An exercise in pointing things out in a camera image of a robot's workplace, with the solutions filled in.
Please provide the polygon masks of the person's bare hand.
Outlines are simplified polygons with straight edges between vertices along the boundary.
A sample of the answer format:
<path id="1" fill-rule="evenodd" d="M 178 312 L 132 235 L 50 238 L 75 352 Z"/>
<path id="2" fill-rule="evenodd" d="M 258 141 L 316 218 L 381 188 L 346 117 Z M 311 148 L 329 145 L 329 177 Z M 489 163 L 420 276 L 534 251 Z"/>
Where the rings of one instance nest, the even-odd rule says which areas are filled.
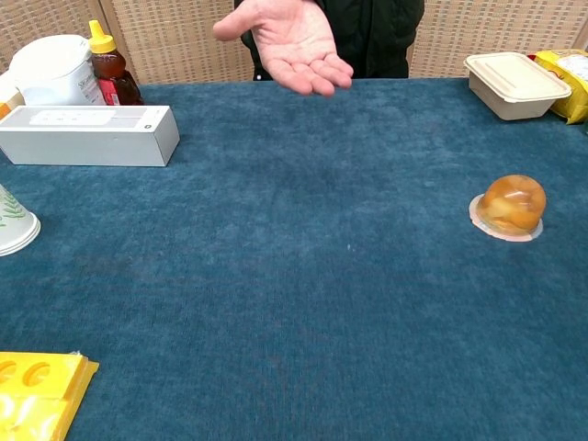
<path id="1" fill-rule="evenodd" d="M 213 26 L 222 41 L 252 33 L 264 69 L 301 95 L 331 96 L 352 85 L 353 68 L 337 54 L 327 17 L 314 1 L 243 1 Z"/>

